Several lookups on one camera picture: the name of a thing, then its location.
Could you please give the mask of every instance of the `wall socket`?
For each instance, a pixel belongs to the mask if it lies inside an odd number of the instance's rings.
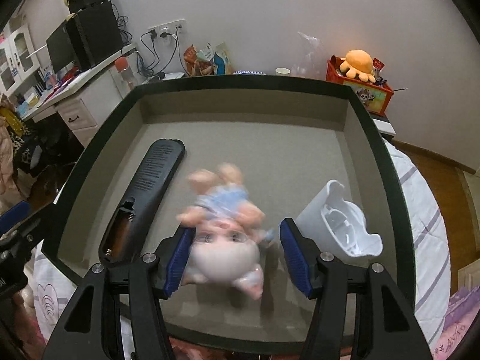
[[[177,27],[181,25],[181,28],[178,29],[178,35],[183,35],[187,32],[187,21],[185,19],[169,21],[168,23],[163,23],[158,26],[152,26],[148,28],[148,31],[155,30],[157,36],[160,37],[160,34],[164,31],[174,34],[177,31]]]

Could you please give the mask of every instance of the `drawer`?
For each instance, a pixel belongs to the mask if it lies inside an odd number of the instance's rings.
[[[72,131],[97,125],[80,98],[61,102],[55,109]]]
[[[93,138],[93,135],[97,133],[98,126],[81,128],[80,130],[73,130],[72,133],[75,134],[75,137],[80,141],[83,147],[87,147],[90,141]]]

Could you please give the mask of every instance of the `computer monitor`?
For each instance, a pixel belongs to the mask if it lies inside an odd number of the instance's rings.
[[[53,71],[58,73],[75,60],[74,49],[65,30],[65,21],[46,40]]]

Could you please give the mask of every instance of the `doll eye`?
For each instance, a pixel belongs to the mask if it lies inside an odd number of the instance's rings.
[[[197,241],[198,242],[206,242],[208,244],[212,243],[214,241],[214,235],[211,234],[211,233],[203,233],[203,234],[200,234],[198,237],[197,237]]]
[[[236,231],[233,231],[231,233],[231,240],[233,242],[245,242],[247,240],[247,237],[243,233],[238,233]]]

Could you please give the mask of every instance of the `red box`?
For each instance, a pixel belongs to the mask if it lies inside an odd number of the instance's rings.
[[[388,102],[394,94],[392,88],[386,82],[382,86],[378,86],[343,76],[339,70],[342,62],[340,57],[332,55],[332,58],[327,61],[327,77],[325,80],[350,86],[369,112],[384,116]]]

